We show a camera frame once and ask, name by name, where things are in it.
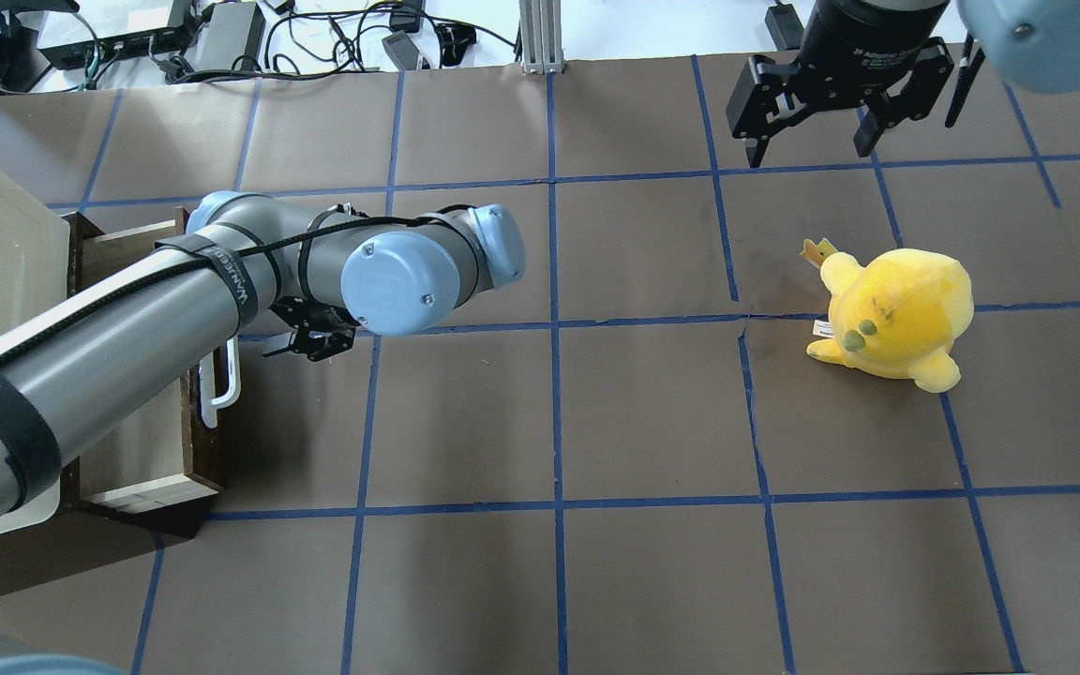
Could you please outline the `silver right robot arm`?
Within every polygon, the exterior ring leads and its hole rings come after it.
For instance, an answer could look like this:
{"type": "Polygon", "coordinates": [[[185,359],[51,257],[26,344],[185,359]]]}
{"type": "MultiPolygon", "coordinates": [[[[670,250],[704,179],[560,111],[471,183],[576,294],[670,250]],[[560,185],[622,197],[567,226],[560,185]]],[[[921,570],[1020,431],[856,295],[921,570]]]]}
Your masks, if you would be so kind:
{"type": "Polygon", "coordinates": [[[762,165],[769,141],[811,114],[862,110],[858,157],[889,129],[927,118],[957,78],[944,119],[951,127],[985,65],[1037,94],[1080,90],[1080,1],[960,1],[966,44],[954,59],[935,33],[946,1],[818,1],[791,63],[750,56],[726,104],[729,132],[747,163],[762,165]]]}

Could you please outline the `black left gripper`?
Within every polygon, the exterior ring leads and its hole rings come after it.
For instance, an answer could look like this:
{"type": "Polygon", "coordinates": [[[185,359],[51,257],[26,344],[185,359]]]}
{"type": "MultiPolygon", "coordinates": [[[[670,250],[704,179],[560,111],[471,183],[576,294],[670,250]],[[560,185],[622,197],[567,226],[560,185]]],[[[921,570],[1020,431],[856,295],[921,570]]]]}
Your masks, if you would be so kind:
{"type": "Polygon", "coordinates": [[[267,338],[262,342],[262,357],[294,353],[309,362],[321,362],[354,346],[357,320],[343,307],[283,296],[271,311],[287,324],[289,332],[267,338]]]}

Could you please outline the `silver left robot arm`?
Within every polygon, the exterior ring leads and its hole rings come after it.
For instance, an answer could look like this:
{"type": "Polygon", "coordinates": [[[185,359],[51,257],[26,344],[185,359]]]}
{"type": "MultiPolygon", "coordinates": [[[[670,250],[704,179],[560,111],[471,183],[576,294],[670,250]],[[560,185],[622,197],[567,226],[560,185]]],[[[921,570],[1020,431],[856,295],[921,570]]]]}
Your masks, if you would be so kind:
{"type": "Polygon", "coordinates": [[[357,329],[426,332],[526,268],[496,203],[369,217],[211,193],[183,235],[0,335],[0,518],[274,303],[324,320],[289,321],[291,350],[322,360],[357,329]]]}

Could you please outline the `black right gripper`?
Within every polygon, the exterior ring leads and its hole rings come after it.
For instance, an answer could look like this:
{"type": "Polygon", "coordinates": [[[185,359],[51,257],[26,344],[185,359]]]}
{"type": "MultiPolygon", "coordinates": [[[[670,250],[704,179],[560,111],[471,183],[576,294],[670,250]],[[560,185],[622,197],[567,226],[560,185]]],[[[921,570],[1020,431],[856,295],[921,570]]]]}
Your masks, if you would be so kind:
{"type": "Polygon", "coordinates": [[[759,168],[781,129],[811,114],[864,108],[853,144],[870,158],[889,129],[923,120],[954,60],[935,36],[947,1],[816,1],[788,63],[750,56],[726,104],[728,131],[759,168]]]}

